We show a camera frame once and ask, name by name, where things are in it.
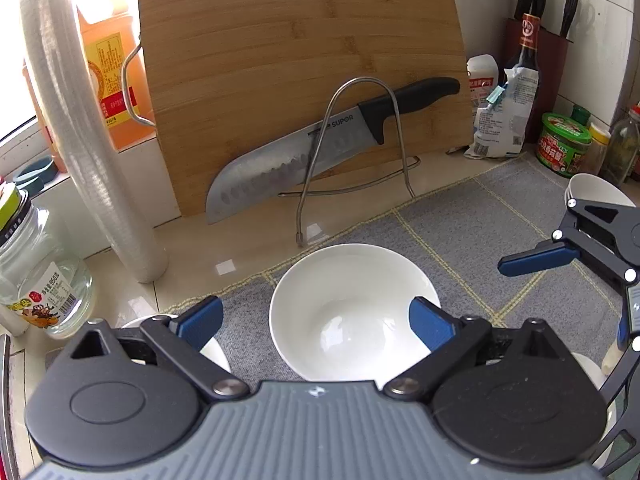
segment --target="bottle neck label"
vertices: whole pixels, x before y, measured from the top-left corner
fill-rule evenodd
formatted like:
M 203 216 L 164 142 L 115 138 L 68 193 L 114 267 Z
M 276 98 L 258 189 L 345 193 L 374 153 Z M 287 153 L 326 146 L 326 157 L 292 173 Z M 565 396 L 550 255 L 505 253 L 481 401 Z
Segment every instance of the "bottle neck label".
M 538 49 L 538 31 L 540 30 L 540 18 L 531 14 L 524 14 L 522 17 L 522 35 L 520 36 L 520 44 L 531 48 Z

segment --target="window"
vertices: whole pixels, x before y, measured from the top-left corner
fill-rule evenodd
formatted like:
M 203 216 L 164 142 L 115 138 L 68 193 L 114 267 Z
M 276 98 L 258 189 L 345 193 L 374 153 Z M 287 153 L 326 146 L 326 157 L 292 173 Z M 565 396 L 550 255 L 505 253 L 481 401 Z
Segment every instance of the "window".
M 0 30 L 8 38 L 0 46 L 0 174 L 7 174 L 47 145 L 22 74 L 24 45 L 18 0 L 0 0 L 0 6 Z

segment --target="cutting board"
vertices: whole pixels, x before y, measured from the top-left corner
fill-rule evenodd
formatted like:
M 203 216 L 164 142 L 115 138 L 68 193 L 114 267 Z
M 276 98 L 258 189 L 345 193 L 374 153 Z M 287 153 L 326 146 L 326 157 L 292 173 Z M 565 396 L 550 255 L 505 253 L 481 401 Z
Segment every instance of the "cutting board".
M 466 58 L 454 0 L 139 0 L 158 138 L 184 216 L 201 213 L 236 157 L 319 121 L 341 83 L 373 75 L 392 88 L 430 76 L 462 90 L 402 117 L 407 153 L 472 140 Z M 335 111 L 381 95 L 354 86 Z M 323 174 L 400 158 L 385 144 Z

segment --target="barcode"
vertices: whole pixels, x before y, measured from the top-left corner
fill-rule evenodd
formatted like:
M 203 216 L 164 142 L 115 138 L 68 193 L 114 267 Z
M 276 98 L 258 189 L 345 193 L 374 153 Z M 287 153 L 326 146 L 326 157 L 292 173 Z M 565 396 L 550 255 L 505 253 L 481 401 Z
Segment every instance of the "barcode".
M 474 155 L 486 156 L 489 153 L 489 147 L 483 146 L 482 144 L 478 144 L 477 142 L 474 144 Z
M 60 307 L 60 312 L 64 315 L 69 312 L 73 307 L 76 306 L 76 297 L 73 294 L 70 294 L 68 298 L 66 298 L 65 303 Z

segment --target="orange bottle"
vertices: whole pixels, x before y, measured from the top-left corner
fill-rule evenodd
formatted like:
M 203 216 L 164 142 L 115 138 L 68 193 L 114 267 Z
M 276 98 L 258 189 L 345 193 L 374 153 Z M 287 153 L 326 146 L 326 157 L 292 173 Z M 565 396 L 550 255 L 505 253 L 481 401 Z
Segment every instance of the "orange bottle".
M 96 98 L 113 144 L 117 150 L 121 150 L 152 134 L 154 128 L 137 123 L 125 108 L 120 69 L 124 59 L 137 45 L 133 16 L 128 12 L 126 0 L 106 1 L 106 10 L 102 15 L 96 14 L 98 21 L 93 23 L 81 12 L 82 8 L 88 8 L 88 2 L 78 1 L 78 19 Z M 153 121 L 151 97 L 140 56 L 134 57 L 129 63 L 127 83 L 134 111 Z
M 22 66 L 22 75 L 24 76 L 25 81 L 27 82 L 27 88 L 29 89 L 29 95 L 31 96 L 31 102 L 33 103 L 33 109 L 36 112 L 36 118 L 38 120 L 38 124 L 40 125 L 40 131 L 44 136 L 44 140 L 47 141 L 47 145 L 51 150 L 51 156 L 53 157 L 53 162 L 61 173 L 66 173 L 65 163 L 62 162 L 62 157 L 56 148 L 56 143 L 49 131 L 49 127 L 47 126 L 47 122 L 44 120 L 44 116 L 42 115 L 42 110 L 40 110 L 40 106 L 38 105 L 38 100 L 36 99 L 36 94 L 33 91 L 33 85 L 31 84 L 31 78 L 29 77 L 29 72 L 27 70 L 27 64 L 25 63 Z

